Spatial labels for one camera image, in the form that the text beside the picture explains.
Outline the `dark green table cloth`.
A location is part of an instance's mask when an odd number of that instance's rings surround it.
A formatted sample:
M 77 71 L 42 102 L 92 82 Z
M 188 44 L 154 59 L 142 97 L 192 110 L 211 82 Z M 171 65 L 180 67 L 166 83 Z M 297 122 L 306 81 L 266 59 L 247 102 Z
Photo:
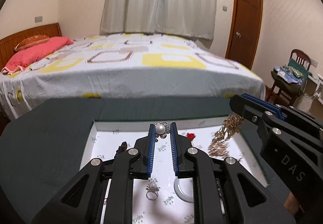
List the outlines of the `dark green table cloth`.
M 94 123 L 196 121 L 205 126 L 215 119 L 220 127 L 230 112 L 229 99 L 217 97 L 50 99 L 4 129 L 1 187 L 22 220 L 32 223 L 81 170 Z

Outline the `wooden headboard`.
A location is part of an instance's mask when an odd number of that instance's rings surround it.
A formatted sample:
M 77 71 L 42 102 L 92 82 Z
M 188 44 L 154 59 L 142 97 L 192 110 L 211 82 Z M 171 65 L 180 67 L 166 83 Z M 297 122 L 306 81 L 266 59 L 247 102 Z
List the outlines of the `wooden headboard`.
M 3 68 L 9 59 L 15 54 L 14 48 L 24 39 L 35 36 L 45 35 L 48 37 L 62 36 L 59 23 L 37 26 L 11 34 L 0 40 L 0 68 Z

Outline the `white jade bangle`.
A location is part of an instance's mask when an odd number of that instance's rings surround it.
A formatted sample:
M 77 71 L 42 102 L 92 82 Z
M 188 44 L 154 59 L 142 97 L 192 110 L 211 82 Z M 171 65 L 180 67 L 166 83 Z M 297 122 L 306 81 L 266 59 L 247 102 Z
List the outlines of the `white jade bangle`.
M 174 191 L 178 198 L 186 203 L 193 203 L 193 180 L 192 178 L 174 180 Z

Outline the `wall power socket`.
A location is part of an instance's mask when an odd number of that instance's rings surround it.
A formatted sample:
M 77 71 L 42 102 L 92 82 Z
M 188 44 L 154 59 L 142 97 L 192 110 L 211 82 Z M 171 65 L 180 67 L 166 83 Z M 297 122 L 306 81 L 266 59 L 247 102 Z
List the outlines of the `wall power socket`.
M 43 17 L 39 16 L 39 17 L 35 17 L 35 23 L 41 23 L 43 21 Z

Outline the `red cord gold charm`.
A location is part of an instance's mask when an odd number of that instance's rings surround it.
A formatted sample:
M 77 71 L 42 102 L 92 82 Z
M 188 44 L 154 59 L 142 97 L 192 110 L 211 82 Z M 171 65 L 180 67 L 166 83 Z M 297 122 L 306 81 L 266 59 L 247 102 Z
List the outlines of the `red cord gold charm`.
M 187 133 L 186 137 L 190 140 L 193 141 L 193 139 L 196 137 L 196 135 L 194 133 Z

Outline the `orange cushion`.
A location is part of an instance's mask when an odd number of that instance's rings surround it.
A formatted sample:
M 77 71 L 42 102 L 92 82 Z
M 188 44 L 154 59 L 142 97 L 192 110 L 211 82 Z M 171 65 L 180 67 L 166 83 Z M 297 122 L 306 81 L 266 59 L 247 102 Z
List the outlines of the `orange cushion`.
M 28 37 L 24 40 L 22 40 L 15 48 L 14 51 L 18 52 L 20 50 L 24 50 L 30 47 L 33 47 L 38 44 L 45 43 L 49 40 L 48 36 L 45 35 L 35 35 L 32 37 Z

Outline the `dark green tray box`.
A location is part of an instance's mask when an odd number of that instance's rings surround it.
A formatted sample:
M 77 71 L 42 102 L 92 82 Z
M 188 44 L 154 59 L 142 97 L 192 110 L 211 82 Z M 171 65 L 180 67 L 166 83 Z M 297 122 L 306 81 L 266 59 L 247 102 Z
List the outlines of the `dark green tray box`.
M 81 161 L 94 223 L 294 223 L 235 156 L 210 157 L 218 120 L 98 122 Z

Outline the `silver pearl flower brooch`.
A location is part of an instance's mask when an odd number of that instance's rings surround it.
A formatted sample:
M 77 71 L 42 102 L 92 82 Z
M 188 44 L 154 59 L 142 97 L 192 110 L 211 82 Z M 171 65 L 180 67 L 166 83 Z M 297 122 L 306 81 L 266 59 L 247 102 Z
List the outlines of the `silver pearl flower brooch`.
M 169 123 L 166 121 L 156 122 L 155 133 L 156 133 L 156 138 L 160 137 L 161 139 L 165 139 L 167 135 L 170 133 Z

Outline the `pile of clothes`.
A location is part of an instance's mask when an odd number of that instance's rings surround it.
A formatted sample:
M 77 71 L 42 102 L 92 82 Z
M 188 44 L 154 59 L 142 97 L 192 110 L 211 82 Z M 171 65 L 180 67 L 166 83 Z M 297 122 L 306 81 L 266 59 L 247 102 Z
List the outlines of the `pile of clothes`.
M 274 80 L 278 79 L 284 92 L 300 96 L 303 94 L 309 71 L 291 58 L 287 64 L 274 67 L 271 75 Z

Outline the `brown wooden door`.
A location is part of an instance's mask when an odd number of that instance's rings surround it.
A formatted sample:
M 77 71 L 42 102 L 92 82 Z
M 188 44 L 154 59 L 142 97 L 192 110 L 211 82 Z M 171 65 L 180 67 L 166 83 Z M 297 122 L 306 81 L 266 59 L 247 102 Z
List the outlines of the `brown wooden door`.
M 252 68 L 261 32 L 263 0 L 234 0 L 225 58 Z

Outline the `bed with patterned sheet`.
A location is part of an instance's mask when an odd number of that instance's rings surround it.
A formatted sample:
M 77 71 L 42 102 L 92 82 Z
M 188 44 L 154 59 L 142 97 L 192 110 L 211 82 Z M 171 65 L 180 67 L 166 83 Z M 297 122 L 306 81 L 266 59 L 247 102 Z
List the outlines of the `bed with patterned sheet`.
M 24 71 L 1 73 L 8 118 L 52 98 L 265 97 L 263 80 L 251 70 L 181 37 L 117 33 L 72 41 Z

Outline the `pink pillow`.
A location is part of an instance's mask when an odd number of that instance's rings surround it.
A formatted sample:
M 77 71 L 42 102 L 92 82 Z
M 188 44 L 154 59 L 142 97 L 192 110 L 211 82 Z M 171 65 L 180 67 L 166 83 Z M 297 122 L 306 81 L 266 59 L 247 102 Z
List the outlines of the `pink pillow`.
M 51 37 L 46 42 L 34 45 L 15 53 L 2 68 L 1 73 L 11 75 L 24 71 L 31 64 L 45 58 L 67 45 L 72 45 L 74 41 L 68 37 Z

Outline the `wooden chair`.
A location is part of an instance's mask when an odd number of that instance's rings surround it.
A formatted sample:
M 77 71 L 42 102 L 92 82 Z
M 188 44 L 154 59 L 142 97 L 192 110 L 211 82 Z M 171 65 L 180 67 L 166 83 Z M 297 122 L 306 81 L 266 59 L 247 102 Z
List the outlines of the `wooden chair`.
M 276 66 L 271 71 L 274 83 L 269 89 L 266 101 L 268 102 L 272 96 L 276 101 L 282 95 L 288 99 L 288 105 L 294 105 L 296 99 L 303 94 L 310 66 L 310 57 L 299 49 L 293 49 L 288 63 Z

